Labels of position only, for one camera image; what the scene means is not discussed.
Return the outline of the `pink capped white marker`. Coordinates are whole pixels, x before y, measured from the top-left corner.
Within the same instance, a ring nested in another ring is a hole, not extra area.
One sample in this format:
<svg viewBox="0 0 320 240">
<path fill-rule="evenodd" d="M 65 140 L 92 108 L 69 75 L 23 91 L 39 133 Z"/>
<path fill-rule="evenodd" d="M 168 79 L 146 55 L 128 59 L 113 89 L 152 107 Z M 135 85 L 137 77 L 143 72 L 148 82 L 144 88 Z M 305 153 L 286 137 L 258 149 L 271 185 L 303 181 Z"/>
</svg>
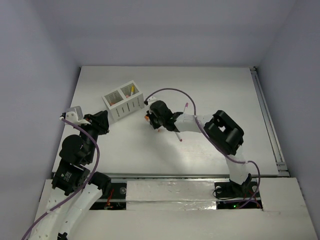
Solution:
<svg viewBox="0 0 320 240">
<path fill-rule="evenodd" d="M 179 133 L 178 133 L 178 132 L 176 132 L 176 133 L 175 133 L 175 135 L 177 136 L 177 138 L 178 138 L 178 140 L 179 140 L 180 142 L 182 142 L 182 141 L 183 141 L 183 139 L 181 138 L 181 136 L 179 135 Z"/>
</svg>

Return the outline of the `yellow capped white marker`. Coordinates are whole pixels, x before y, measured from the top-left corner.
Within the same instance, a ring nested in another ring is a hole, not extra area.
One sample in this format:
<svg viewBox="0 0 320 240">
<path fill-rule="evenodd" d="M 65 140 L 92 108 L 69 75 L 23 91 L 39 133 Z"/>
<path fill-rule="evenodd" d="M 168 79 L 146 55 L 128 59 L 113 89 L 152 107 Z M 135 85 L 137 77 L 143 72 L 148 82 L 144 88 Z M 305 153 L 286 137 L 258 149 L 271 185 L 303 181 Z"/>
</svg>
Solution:
<svg viewBox="0 0 320 240">
<path fill-rule="evenodd" d="M 132 86 L 132 87 L 131 87 L 131 90 L 130 90 L 130 96 L 132 96 L 134 93 L 135 93 L 135 87 Z"/>
</svg>

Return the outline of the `purple capped white marker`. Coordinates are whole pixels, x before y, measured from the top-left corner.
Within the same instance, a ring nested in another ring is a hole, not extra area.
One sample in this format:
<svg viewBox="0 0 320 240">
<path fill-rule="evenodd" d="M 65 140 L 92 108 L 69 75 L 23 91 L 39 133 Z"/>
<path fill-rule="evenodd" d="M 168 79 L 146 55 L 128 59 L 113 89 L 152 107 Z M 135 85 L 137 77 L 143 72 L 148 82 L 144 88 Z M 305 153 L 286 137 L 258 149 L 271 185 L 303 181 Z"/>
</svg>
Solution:
<svg viewBox="0 0 320 240">
<path fill-rule="evenodd" d="M 189 103 L 188 103 L 188 102 L 186 102 L 186 104 L 185 104 L 185 106 L 184 106 L 184 109 L 183 109 L 183 113 L 185 113 L 185 112 L 186 112 L 186 110 L 187 110 L 188 106 L 189 106 Z"/>
</svg>

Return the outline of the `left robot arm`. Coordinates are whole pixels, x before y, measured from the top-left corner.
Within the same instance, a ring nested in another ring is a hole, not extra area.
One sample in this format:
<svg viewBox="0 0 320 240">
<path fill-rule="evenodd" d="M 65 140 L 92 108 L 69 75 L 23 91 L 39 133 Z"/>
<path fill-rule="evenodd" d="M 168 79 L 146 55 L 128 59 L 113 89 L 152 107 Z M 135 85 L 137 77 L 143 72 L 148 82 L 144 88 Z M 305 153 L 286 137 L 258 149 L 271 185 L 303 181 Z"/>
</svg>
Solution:
<svg viewBox="0 0 320 240">
<path fill-rule="evenodd" d="M 70 240 L 76 226 L 96 200 L 113 192 L 109 176 L 86 168 L 91 163 L 99 163 L 94 160 L 94 157 L 100 157 L 97 141 L 99 136 L 109 132 L 109 121 L 106 110 L 83 115 L 79 106 L 68 109 L 61 120 L 79 130 L 78 134 L 71 134 L 62 141 L 61 160 L 52 180 L 52 188 L 62 190 L 66 197 L 60 206 L 71 204 L 56 239 Z"/>
</svg>

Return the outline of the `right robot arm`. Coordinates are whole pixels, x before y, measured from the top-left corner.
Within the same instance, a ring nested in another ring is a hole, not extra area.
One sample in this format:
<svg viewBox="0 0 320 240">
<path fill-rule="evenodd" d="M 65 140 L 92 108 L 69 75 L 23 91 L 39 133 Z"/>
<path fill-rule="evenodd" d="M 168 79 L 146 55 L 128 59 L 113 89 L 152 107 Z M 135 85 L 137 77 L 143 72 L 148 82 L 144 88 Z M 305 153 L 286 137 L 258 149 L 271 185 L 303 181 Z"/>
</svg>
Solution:
<svg viewBox="0 0 320 240">
<path fill-rule="evenodd" d="M 243 197 L 249 189 L 252 175 L 246 161 L 237 151 L 244 143 L 244 131 L 223 110 L 212 115 L 191 115 L 172 112 L 162 100 L 150 97 L 144 101 L 148 107 L 146 118 L 154 129 L 160 127 L 174 133 L 202 133 L 225 157 L 229 170 L 229 183 L 217 191 L 221 198 Z"/>
</svg>

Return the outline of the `orange capped white marker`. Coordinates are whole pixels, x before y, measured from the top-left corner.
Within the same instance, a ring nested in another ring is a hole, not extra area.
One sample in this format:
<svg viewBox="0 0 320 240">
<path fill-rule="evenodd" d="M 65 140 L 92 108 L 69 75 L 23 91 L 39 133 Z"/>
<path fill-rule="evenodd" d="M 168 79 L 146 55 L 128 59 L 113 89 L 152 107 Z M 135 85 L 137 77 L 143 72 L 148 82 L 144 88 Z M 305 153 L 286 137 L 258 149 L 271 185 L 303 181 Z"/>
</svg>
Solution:
<svg viewBox="0 0 320 240">
<path fill-rule="evenodd" d="M 160 131 L 160 127 L 161 127 L 161 126 L 160 126 L 158 123 L 156 123 L 154 120 L 152 120 L 148 115 L 145 115 L 144 118 L 145 118 L 145 120 L 151 125 L 151 127 L 152 127 L 155 131 L 157 131 L 157 132 Z"/>
</svg>

